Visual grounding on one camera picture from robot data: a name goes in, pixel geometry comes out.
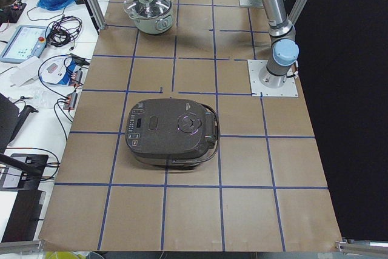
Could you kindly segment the glass pot lid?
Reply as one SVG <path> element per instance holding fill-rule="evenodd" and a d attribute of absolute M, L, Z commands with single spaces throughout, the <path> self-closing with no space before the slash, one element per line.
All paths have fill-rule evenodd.
<path fill-rule="evenodd" d="M 123 9 L 131 19 L 155 19 L 167 14 L 172 0 L 125 0 Z"/>

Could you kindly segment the pale green steel pot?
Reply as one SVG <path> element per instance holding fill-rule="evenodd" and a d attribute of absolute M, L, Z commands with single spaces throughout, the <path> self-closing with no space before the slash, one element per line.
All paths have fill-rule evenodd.
<path fill-rule="evenodd" d="M 164 16 L 155 19 L 131 19 L 142 32 L 150 35 L 159 35 L 168 31 L 173 25 L 173 3 L 171 10 Z"/>

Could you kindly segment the small grey adapter box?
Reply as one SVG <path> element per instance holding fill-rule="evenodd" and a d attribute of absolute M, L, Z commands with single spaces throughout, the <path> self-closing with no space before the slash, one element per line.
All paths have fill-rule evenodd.
<path fill-rule="evenodd" d="M 83 71 L 77 70 L 70 75 L 69 86 L 79 87 L 82 86 Z"/>

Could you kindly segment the white round device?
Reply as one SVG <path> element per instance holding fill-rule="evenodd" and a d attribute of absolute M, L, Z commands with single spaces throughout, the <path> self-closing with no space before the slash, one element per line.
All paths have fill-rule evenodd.
<path fill-rule="evenodd" d="M 67 85 L 74 68 L 75 63 L 71 57 L 55 57 L 42 65 L 40 77 L 42 81 L 49 84 Z"/>

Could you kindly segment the near teach pendant tablet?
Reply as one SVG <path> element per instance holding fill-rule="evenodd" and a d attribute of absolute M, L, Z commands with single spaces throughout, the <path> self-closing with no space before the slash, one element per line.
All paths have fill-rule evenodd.
<path fill-rule="evenodd" d="M 40 57 L 46 48 L 47 27 L 20 25 L 1 52 L 1 61 L 20 64 L 32 56 Z"/>

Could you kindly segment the black box on desk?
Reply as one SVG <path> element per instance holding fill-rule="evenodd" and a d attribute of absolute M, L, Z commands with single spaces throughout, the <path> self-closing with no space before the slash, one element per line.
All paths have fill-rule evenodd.
<path fill-rule="evenodd" d="M 26 3 L 17 2 L 16 4 L 7 5 L 1 8 L 1 24 L 3 23 L 17 23 L 21 17 Z"/>

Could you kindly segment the dark grey rice cooker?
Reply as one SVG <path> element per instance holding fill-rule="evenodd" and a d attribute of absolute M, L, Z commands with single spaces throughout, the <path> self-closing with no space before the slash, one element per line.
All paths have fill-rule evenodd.
<path fill-rule="evenodd" d="M 145 99 L 129 112 L 125 141 L 144 164 L 195 167 L 219 149 L 219 119 L 208 105 L 190 99 Z"/>

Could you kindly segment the folded white paper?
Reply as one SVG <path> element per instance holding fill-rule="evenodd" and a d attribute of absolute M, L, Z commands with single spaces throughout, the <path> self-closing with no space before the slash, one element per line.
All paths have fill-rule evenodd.
<path fill-rule="evenodd" d="M 31 58 L 20 63 L 18 70 L 10 76 L 10 81 L 15 86 L 22 86 L 27 81 L 38 79 L 38 69 L 42 61 L 36 57 Z"/>

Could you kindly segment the black monitor corner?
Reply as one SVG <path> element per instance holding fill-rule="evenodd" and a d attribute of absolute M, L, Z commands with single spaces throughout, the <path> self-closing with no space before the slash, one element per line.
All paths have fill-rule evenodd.
<path fill-rule="evenodd" d="M 19 108 L 13 104 L 8 98 L 1 94 L 0 103 L 0 139 L 1 153 L 5 152 L 5 148 L 9 144 L 15 126 L 18 122 Z"/>

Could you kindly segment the brown paper table cover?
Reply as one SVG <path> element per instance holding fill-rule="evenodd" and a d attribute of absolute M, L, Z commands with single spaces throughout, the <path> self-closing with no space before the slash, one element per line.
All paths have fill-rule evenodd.
<path fill-rule="evenodd" d="M 238 0 L 173 0 L 140 32 L 110 0 L 40 239 L 47 251 L 330 252 L 341 234 L 303 91 L 253 93 L 291 30 Z"/>

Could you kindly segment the black stand base plate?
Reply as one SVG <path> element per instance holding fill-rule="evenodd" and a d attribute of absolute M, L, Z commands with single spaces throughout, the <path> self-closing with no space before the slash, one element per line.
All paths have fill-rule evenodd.
<path fill-rule="evenodd" d="M 1 175 L 1 191 L 37 190 L 46 167 L 48 155 L 1 154 L 5 171 Z"/>

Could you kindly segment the aluminium rail bottom left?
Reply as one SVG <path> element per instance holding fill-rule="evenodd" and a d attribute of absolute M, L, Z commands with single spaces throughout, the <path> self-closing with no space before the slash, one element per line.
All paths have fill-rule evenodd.
<path fill-rule="evenodd" d="M 40 252 L 42 243 L 40 240 L 1 242 L 1 255 L 20 252 Z"/>

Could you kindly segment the aluminium rail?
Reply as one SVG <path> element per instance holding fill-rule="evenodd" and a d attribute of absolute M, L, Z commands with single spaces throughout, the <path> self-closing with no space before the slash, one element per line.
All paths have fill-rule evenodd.
<path fill-rule="evenodd" d="M 20 252 L 40 252 L 42 243 L 40 240 L 1 242 L 1 255 Z"/>
<path fill-rule="evenodd" d="M 347 240 L 337 241 L 335 246 L 344 254 L 387 258 L 387 242 Z"/>

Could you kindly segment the aluminium rail bottom right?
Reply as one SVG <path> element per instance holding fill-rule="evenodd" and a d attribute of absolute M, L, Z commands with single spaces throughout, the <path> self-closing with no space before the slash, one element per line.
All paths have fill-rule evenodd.
<path fill-rule="evenodd" d="M 337 241 L 335 246 L 344 254 L 387 258 L 387 242 L 347 240 Z"/>

